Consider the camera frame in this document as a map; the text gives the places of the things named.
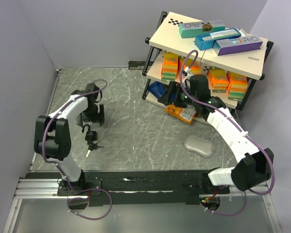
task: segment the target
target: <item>label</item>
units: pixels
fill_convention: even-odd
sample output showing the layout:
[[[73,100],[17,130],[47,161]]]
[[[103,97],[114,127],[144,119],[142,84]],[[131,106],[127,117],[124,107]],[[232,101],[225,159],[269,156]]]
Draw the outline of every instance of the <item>label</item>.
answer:
[[[187,107],[182,110],[180,117],[190,121],[194,117],[195,113],[195,108],[191,105],[187,105]]]
[[[204,38],[203,38],[204,41],[212,40],[212,39],[213,39],[213,38],[212,38],[211,36],[207,36],[207,37],[204,37]]]
[[[229,35],[237,35],[237,34],[238,34],[238,32],[235,31],[235,29],[210,33],[210,35],[212,36],[213,39],[224,37],[224,36],[229,36]]]
[[[255,61],[259,61],[260,59],[258,59],[258,58],[254,58],[254,57],[248,57],[249,59],[251,59],[251,60],[255,60]]]
[[[199,22],[194,22],[194,23],[184,23],[184,27],[185,27],[185,28],[191,28],[191,27],[194,27],[194,28],[200,28],[200,24],[199,24]]]
[[[241,82],[247,82],[247,77],[245,76],[233,76],[233,81],[241,81]]]

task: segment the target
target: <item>gray wall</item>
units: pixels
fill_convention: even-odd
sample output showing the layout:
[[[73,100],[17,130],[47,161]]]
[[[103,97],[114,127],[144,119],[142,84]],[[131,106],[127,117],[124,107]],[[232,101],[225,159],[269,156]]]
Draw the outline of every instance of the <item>gray wall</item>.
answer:
[[[291,233],[291,0],[268,0],[251,33],[274,41],[258,82],[241,113],[250,136],[275,155],[275,187],[272,192],[283,231]]]
[[[0,232],[33,156],[56,71],[16,0],[0,0]]]
[[[145,60],[144,43],[162,11],[222,19],[250,31],[267,0],[19,0],[56,68],[127,67]]]

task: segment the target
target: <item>shelf rack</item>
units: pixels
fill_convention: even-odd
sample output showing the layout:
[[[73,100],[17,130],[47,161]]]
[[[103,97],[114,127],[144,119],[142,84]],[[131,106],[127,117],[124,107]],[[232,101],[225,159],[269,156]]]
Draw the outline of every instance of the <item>shelf rack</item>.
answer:
[[[234,114],[235,110],[242,110],[251,94],[251,91],[257,80],[263,80],[265,75],[262,73],[263,64],[265,63],[274,43],[265,38],[259,50],[236,53],[225,56],[217,56],[213,49],[200,51],[193,43],[193,38],[181,38],[178,32],[178,26],[182,22],[197,22],[199,19],[182,16],[173,12],[162,12],[157,29],[151,38],[147,37],[145,42],[150,45],[142,75],[148,77],[142,98],[150,103],[166,108],[164,104],[158,103],[157,99],[148,91],[151,80],[167,84],[169,88],[173,82],[161,80],[162,68],[162,50],[167,50],[178,55],[186,56],[190,51],[197,50],[197,61],[202,67],[202,74],[207,74],[210,66],[216,66],[228,71],[233,71],[248,77],[248,89],[242,101],[229,100],[226,93],[213,93],[212,96],[218,96],[231,109]],[[147,71],[153,51],[156,49],[155,61],[152,67]]]

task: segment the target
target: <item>purple box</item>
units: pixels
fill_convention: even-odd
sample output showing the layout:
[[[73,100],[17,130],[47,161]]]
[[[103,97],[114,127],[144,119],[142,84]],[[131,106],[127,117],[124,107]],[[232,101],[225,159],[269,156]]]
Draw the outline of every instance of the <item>purple box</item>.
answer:
[[[262,39],[258,36],[241,36],[235,39],[217,40],[213,45],[213,50],[218,56],[221,56],[238,52],[258,50],[262,43]]]

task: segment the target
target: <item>gray marble floor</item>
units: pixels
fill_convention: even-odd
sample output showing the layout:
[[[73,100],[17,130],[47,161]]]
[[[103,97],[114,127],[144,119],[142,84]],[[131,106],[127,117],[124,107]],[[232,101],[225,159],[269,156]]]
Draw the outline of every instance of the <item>gray marble floor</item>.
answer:
[[[145,169],[210,169],[236,165],[231,150],[211,126],[193,121],[192,125],[168,115],[163,108],[144,101],[141,96],[146,77],[138,70],[127,68],[65,68],[51,104],[55,111],[76,89],[96,79],[106,79],[103,92],[105,124],[92,128],[104,148],[93,150],[86,158],[85,134],[75,124],[70,127],[71,153],[84,170],[145,170]],[[189,135],[210,140],[216,146],[214,154],[203,157],[184,147]],[[55,170],[37,155],[33,170]]]

